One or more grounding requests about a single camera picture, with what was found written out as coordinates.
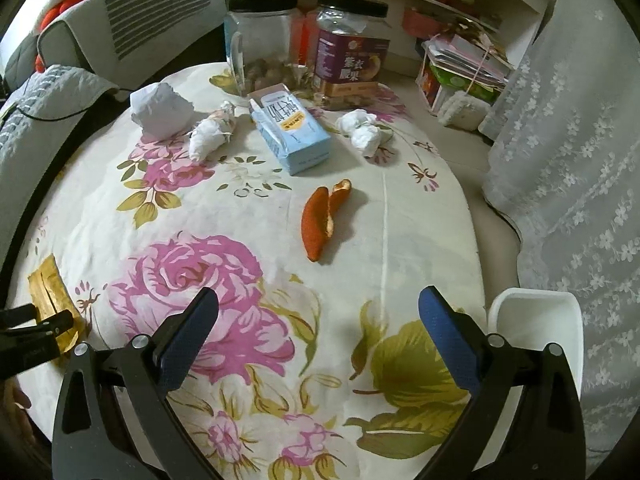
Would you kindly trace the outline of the person left hand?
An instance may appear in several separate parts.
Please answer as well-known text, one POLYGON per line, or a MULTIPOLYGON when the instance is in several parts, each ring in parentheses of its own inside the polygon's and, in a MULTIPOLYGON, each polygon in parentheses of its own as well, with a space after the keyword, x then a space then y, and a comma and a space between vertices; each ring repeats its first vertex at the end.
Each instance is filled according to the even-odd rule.
POLYGON ((1 383, 1 451, 30 460, 36 442, 27 410, 32 406, 15 377, 1 383))

